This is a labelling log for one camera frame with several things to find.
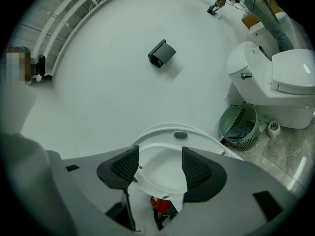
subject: toilet base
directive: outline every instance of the toilet base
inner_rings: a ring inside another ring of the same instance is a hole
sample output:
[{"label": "toilet base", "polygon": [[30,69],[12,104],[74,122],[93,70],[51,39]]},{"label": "toilet base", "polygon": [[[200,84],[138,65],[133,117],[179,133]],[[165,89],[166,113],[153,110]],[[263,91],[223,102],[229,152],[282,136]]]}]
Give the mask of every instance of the toilet base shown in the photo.
[{"label": "toilet base", "polygon": [[302,129],[310,125],[315,108],[293,108],[280,106],[254,106],[258,119],[264,122],[276,120],[280,126]]}]

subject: toilet flush handle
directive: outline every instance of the toilet flush handle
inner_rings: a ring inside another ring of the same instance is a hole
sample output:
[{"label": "toilet flush handle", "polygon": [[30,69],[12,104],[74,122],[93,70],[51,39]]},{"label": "toilet flush handle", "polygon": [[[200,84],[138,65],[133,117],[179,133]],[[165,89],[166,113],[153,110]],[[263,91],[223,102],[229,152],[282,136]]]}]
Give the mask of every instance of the toilet flush handle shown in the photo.
[{"label": "toilet flush handle", "polygon": [[241,74],[241,79],[242,79],[242,80],[244,80],[244,79],[246,79],[246,78],[251,78],[251,77],[252,77],[252,74],[251,74],[251,73],[249,73],[249,74],[242,73],[242,74]]}]

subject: toilet brush holder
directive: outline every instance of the toilet brush holder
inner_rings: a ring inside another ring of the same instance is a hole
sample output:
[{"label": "toilet brush holder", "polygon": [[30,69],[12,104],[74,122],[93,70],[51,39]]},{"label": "toilet brush holder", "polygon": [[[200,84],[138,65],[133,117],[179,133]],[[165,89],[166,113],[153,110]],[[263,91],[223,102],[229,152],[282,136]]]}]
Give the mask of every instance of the toilet brush holder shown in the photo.
[{"label": "toilet brush holder", "polygon": [[275,139],[280,134],[281,128],[277,121],[272,121],[268,125],[268,134],[272,139]]}]

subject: plastic basket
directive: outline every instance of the plastic basket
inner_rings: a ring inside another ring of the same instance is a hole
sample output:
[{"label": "plastic basket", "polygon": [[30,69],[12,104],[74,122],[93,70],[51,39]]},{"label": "plastic basket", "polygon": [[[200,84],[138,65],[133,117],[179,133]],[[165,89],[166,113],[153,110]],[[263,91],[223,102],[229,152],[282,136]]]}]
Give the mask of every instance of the plastic basket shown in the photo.
[{"label": "plastic basket", "polygon": [[[232,128],[238,124],[247,123],[249,121],[254,123],[254,128],[246,137],[240,139],[237,142],[231,141],[227,138],[227,134]],[[243,103],[241,106],[229,107],[221,116],[219,122],[219,131],[227,141],[236,145],[237,149],[250,149],[255,145],[259,136],[258,118],[255,108],[247,103]]]}]

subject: tile floor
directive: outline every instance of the tile floor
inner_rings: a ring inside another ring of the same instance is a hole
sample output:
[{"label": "tile floor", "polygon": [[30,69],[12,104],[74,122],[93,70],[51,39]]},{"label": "tile floor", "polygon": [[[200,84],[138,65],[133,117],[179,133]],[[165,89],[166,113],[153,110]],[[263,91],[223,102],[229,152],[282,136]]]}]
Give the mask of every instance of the tile floor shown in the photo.
[{"label": "tile floor", "polygon": [[230,144],[226,146],[245,161],[264,169],[297,197],[302,197],[315,167],[315,117],[305,129],[281,127],[275,139],[264,129],[255,146],[247,151],[237,150]]}]

